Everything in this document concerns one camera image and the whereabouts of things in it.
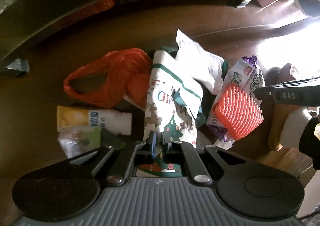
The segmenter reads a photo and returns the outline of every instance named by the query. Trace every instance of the wooden floor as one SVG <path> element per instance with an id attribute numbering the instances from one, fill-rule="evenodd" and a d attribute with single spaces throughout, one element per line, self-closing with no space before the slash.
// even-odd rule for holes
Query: wooden floor
<path id="1" fill-rule="evenodd" d="M 270 38 L 267 32 L 243 35 L 238 30 L 252 26 L 259 26 L 257 30 L 270 29 L 305 18 L 292 0 L 278 1 L 266 9 L 256 5 L 239 9 L 223 6 L 226 1 L 132 3 L 93 16 L 39 45 L 20 50 L 19 55 L 29 59 L 30 74 L 21 79 L 0 77 L 0 225 L 8 225 L 17 216 L 11 201 L 14 181 L 27 171 L 64 158 L 57 142 L 56 106 L 75 101 L 63 92 L 63 80 L 109 51 L 138 47 L 148 52 L 161 45 L 175 45 L 179 28 L 231 65 L 242 56 L 255 54 L 264 75 L 269 68 L 288 62 L 302 69 L 308 66 L 307 72 L 316 70 L 310 58 L 315 42 L 310 36 L 307 40 L 294 35 Z M 232 35 L 217 32 L 229 29 L 234 30 L 225 34 Z M 232 151 L 276 166 L 287 153 L 269 152 L 272 103 L 262 103 L 261 107 L 266 120 L 248 137 L 236 142 Z"/>

